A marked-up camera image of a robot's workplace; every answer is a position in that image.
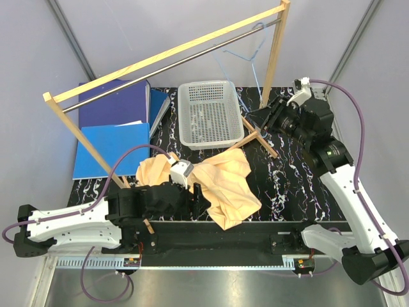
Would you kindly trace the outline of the beige t shirt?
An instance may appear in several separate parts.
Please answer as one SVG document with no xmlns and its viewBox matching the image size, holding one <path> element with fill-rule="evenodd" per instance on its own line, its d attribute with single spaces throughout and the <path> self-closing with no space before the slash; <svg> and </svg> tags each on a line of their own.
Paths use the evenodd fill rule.
<svg viewBox="0 0 409 307">
<path fill-rule="evenodd" d="M 223 230 L 241 224 L 261 208 L 246 180 L 250 173 L 244 152 L 235 148 L 195 164 L 188 177 L 189 185 L 201 185 L 211 203 L 207 213 Z"/>
</svg>

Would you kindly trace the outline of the light blue wire hanger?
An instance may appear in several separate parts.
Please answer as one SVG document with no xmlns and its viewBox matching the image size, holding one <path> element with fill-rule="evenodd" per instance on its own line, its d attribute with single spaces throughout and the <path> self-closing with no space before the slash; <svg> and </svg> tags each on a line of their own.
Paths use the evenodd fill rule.
<svg viewBox="0 0 409 307">
<path fill-rule="evenodd" d="M 254 51 L 254 53 L 252 54 L 252 56 L 249 57 L 249 58 L 246 58 L 245 56 L 242 56 L 242 55 L 240 55 L 240 54 L 237 54 L 237 53 L 235 53 L 235 52 L 233 52 L 233 51 L 230 51 L 230 50 L 227 50 L 227 49 L 221 49 L 221 51 L 222 51 L 223 53 L 231 54 L 231 55 L 233 55 L 233 56 L 235 56 L 235 57 L 237 57 L 237 58 L 240 58 L 240 59 L 242 59 L 242 60 L 244 60 L 244 61 L 247 61 L 247 62 L 249 62 L 249 63 L 251 64 L 252 73 L 253 73 L 253 76 L 254 76 L 254 80 L 255 80 L 255 82 L 256 82 L 256 87 L 257 87 L 257 90 L 258 90 L 259 101 L 260 101 L 260 102 L 262 102 L 262 92 L 261 92 L 261 87 L 260 87 L 259 82 L 258 82 L 258 77 L 257 77 L 256 69 L 255 69 L 255 67 L 254 67 L 254 62 L 255 62 L 256 56 L 257 56 L 257 54 L 258 54 L 260 48 L 262 48 L 262 46 L 263 46 L 263 44 L 264 44 L 264 42 L 265 42 L 265 40 L 266 40 L 266 28 L 267 28 L 268 26 L 269 26 L 269 24 L 264 24 L 263 22 L 258 22 L 255 26 L 252 27 L 252 30 L 257 30 L 257 29 L 258 29 L 258 30 L 263 30 L 263 32 L 264 32 L 264 37 L 263 37 L 262 41 L 260 42 L 260 44 L 258 45 L 258 47 L 256 48 L 256 50 Z M 213 58 L 215 59 L 215 61 L 218 63 L 220 69 L 222 70 L 222 72 L 223 72 L 223 74 L 224 74 L 224 77 L 227 79 L 228 83 L 229 83 L 230 86 L 232 87 L 232 89 L 233 89 L 233 91 L 234 91 L 234 93 L 235 93 L 235 95 L 236 95 L 236 97 L 237 97 L 237 99 L 238 99 L 238 101 L 239 101 L 239 103 L 240 103 L 240 106 L 241 106 L 242 109 L 244 110 L 245 119 L 247 120 L 247 116 L 248 116 L 249 114 L 252 114 L 252 113 L 255 112 L 256 110 L 248 109 L 248 107 L 245 105 L 245 103 L 244 103 L 243 100 L 242 100 L 242 96 L 239 95 L 239 94 L 237 94 L 237 90 L 236 90 L 235 86 L 233 85 L 233 82 L 230 80 L 230 78 L 229 78 L 229 76 L 228 76 L 226 70 L 224 69 L 222 63 L 219 61 L 219 59 L 218 59 L 218 57 L 217 57 L 217 53 L 215 53 L 215 52 L 212 51 L 212 56 L 213 56 Z"/>
</svg>

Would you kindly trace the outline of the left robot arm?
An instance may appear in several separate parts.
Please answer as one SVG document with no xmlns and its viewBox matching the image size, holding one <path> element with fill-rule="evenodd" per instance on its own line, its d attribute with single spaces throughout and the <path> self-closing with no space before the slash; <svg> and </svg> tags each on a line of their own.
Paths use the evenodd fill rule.
<svg viewBox="0 0 409 307">
<path fill-rule="evenodd" d="M 138 243 L 149 240 L 145 221 L 159 217 L 196 219 L 209 207 L 200 184 L 194 184 L 190 191 L 173 182 L 122 189 L 98 203 L 64 209 L 42 212 L 22 205 L 17 215 L 19 232 L 12 245 L 19 258 L 91 246 L 103 253 L 131 253 Z"/>
</svg>

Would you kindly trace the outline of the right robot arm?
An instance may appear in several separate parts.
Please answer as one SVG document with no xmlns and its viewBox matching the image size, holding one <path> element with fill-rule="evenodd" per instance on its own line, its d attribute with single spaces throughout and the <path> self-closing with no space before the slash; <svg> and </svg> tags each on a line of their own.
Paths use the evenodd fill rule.
<svg viewBox="0 0 409 307">
<path fill-rule="evenodd" d="M 302 104 L 278 97 L 248 114 L 256 127 L 296 141 L 314 175 L 330 191 L 349 227 L 347 237 L 304 222 L 294 229 L 290 246 L 296 253 L 318 250 L 342 264 L 348 277 L 363 285 L 396 269 L 408 259 L 408 241 L 387 226 L 354 177 L 357 167 L 345 145 L 332 136 L 334 114 L 328 102 L 310 98 Z"/>
</svg>

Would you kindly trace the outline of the white plastic basket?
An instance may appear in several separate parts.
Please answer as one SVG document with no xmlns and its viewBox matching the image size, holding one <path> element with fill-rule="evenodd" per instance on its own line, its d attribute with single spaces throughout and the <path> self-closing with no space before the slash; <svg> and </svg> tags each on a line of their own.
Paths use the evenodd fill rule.
<svg viewBox="0 0 409 307">
<path fill-rule="evenodd" d="M 229 148 L 244 137 L 234 84 L 229 81 L 185 83 L 178 87 L 180 143 L 191 150 Z"/>
</svg>

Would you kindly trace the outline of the black marbled table mat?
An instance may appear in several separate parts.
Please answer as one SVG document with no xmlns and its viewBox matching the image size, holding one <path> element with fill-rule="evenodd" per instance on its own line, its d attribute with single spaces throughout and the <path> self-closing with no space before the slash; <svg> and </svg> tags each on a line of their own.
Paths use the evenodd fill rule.
<svg viewBox="0 0 409 307">
<path fill-rule="evenodd" d="M 151 144 L 182 159 L 199 163 L 223 152 L 223 149 L 192 151 L 182 145 L 178 130 L 178 88 L 155 88 L 166 92 L 171 100 Z M 241 98 L 242 114 L 259 108 L 256 87 L 236 88 Z M 242 147 L 251 167 L 247 183 L 262 206 L 248 221 L 344 221 L 345 218 L 334 197 L 313 175 L 303 159 L 302 148 L 284 134 L 264 134 L 264 140 L 278 153 L 273 159 L 266 149 L 253 140 Z M 106 178 L 76 180 L 68 198 L 67 207 L 95 201 Z"/>
</svg>

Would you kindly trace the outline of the blue folder with papers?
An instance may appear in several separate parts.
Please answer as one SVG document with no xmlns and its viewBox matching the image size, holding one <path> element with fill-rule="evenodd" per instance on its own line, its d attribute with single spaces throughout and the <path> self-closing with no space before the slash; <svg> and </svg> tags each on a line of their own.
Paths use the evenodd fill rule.
<svg viewBox="0 0 409 307">
<path fill-rule="evenodd" d="M 147 123 L 83 127 L 81 131 L 110 167 L 114 166 L 127 150 L 150 142 L 150 125 Z M 139 164 L 149 156 L 149 148 L 140 148 L 130 153 L 120 162 L 115 174 L 119 177 L 135 175 Z M 73 179 L 104 178 L 107 175 L 108 172 L 97 163 L 84 145 L 79 143 Z"/>
</svg>

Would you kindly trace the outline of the blue upright binder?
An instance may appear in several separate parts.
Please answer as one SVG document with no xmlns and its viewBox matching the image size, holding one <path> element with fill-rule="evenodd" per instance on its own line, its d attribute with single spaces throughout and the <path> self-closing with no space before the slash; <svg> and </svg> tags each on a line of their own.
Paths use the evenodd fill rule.
<svg viewBox="0 0 409 307">
<path fill-rule="evenodd" d="M 159 123 L 170 106 L 170 102 L 171 99 L 167 93 L 154 89 L 150 90 L 150 138 L 155 134 Z"/>
</svg>

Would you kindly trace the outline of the wooden clothes rack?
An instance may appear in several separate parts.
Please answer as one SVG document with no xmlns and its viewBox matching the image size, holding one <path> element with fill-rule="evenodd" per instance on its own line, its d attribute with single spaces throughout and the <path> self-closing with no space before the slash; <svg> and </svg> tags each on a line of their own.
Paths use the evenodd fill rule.
<svg viewBox="0 0 409 307">
<path fill-rule="evenodd" d="M 260 100 L 260 106 L 265 107 L 268 102 L 268 98 L 270 95 L 272 83 L 274 80 L 275 76 L 275 71 L 276 71 L 276 66 L 277 66 L 277 61 L 278 61 L 278 55 L 281 49 L 281 44 L 282 44 L 282 38 L 284 36 L 284 29 L 286 27 L 286 21 L 288 18 L 288 13 L 290 10 L 290 1 L 281 1 L 279 6 L 276 6 L 274 8 L 271 8 L 267 11 L 264 11 L 262 13 L 259 13 L 257 15 L 251 16 L 249 18 L 243 19 L 241 21 L 235 22 L 234 24 L 231 24 L 229 26 L 226 26 L 224 28 L 215 30 L 211 33 L 208 33 L 206 35 L 200 36 L 198 38 L 195 38 L 189 42 L 185 42 L 181 45 L 178 45 L 176 47 L 170 48 L 166 51 L 162 51 L 156 55 L 153 55 L 149 58 L 146 58 L 144 60 L 141 60 L 137 63 L 134 63 L 132 65 L 129 65 L 125 68 L 121 68 L 115 72 L 112 72 L 110 74 L 107 74 L 105 76 L 102 76 L 94 81 L 90 81 L 86 83 L 83 86 L 78 86 L 74 89 L 68 90 L 66 92 L 63 92 L 59 95 L 53 96 L 51 93 L 46 92 L 43 94 L 43 99 L 45 103 L 55 112 L 55 114 L 60 118 L 60 120 L 66 125 L 66 127 L 71 131 L 71 133 L 77 138 L 77 140 L 84 145 L 86 150 L 91 154 L 91 156 L 94 158 L 94 160 L 97 161 L 97 163 L 108 173 L 108 181 L 111 179 L 114 180 L 116 185 L 120 188 L 125 188 L 126 185 L 122 179 L 120 179 L 115 173 L 114 169 L 112 169 L 108 163 L 104 160 L 104 158 L 98 153 L 96 148 L 89 142 L 89 140 L 86 138 L 86 136 L 81 132 L 81 130 L 78 128 L 76 124 L 72 121 L 72 119 L 67 115 L 70 111 L 73 111 L 74 109 L 78 109 L 86 104 L 90 104 L 92 102 L 95 102 L 96 100 L 106 97 L 112 93 L 116 93 L 117 91 L 122 90 L 123 88 L 126 88 L 128 86 L 133 85 L 134 83 L 138 83 L 139 81 L 142 81 L 143 79 L 147 79 L 150 77 L 153 77 L 154 75 L 160 74 L 162 72 L 165 72 L 167 70 L 170 70 L 174 67 L 177 67 L 179 65 L 182 65 L 188 61 L 191 61 L 193 59 L 196 59 L 198 57 L 201 57 L 205 54 L 208 54 L 216 49 L 219 49 L 221 47 L 224 47 L 228 44 L 231 44 L 237 40 L 240 40 L 242 38 L 245 38 L 247 36 L 250 36 L 254 34 L 257 31 L 261 31 L 264 28 L 260 27 L 257 29 L 253 29 L 251 31 L 248 31 L 242 35 L 236 36 L 230 40 L 227 40 L 223 43 L 220 43 L 218 45 L 215 45 L 213 47 L 210 47 L 209 49 L 205 49 L 201 52 L 198 52 L 196 54 L 193 54 L 187 58 L 183 58 L 177 62 L 174 62 L 168 66 L 165 66 L 161 69 L 158 69 L 154 72 L 151 72 L 147 75 L 144 75 L 138 79 L 135 79 L 133 81 L 130 81 L 129 83 L 124 84 L 123 86 L 120 86 L 118 88 L 112 89 L 110 91 L 107 91 L 99 96 L 96 96 L 94 98 L 91 98 L 85 102 L 81 102 L 75 106 L 71 106 L 67 109 L 62 109 L 59 104 L 63 101 L 66 101 L 76 95 L 79 95 L 81 93 L 84 93 L 85 91 L 91 90 L 97 86 L 101 86 L 113 79 L 123 77 L 124 75 L 131 74 L 133 72 L 136 72 L 144 67 L 148 67 L 154 63 L 157 63 L 159 61 L 162 61 L 164 59 L 167 59 L 171 56 L 174 56 L 176 54 L 179 54 L 181 52 L 187 51 L 193 47 L 196 47 L 198 45 L 201 45 L 203 43 L 209 42 L 210 40 L 222 37 L 230 32 L 236 31 L 240 28 L 243 28 L 245 26 L 248 26 L 254 22 L 259 22 L 267 17 L 276 15 L 277 18 L 273 20 L 270 24 L 272 26 L 275 26 L 275 31 L 274 31 L 274 37 L 272 40 L 272 45 L 270 48 L 270 55 L 269 55 L 269 60 L 268 60 L 268 66 L 267 66 L 267 71 L 266 71 L 266 77 L 265 81 L 263 84 L 263 91 L 261 94 L 261 100 Z"/>
</svg>

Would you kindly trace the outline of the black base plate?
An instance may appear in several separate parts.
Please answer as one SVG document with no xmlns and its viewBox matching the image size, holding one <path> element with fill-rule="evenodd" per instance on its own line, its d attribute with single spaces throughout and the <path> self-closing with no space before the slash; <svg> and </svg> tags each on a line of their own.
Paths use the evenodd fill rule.
<svg viewBox="0 0 409 307">
<path fill-rule="evenodd" d="M 214 222 L 154 221 L 154 233 L 142 221 L 129 221 L 120 226 L 121 240 L 116 248 L 102 248 L 103 253 L 125 254 L 136 251 L 142 244 L 147 254 L 168 250 L 228 250 L 273 253 L 278 244 L 296 251 L 307 250 L 300 232 L 313 225 L 312 221 L 296 222 L 243 222 L 222 230 Z"/>
</svg>

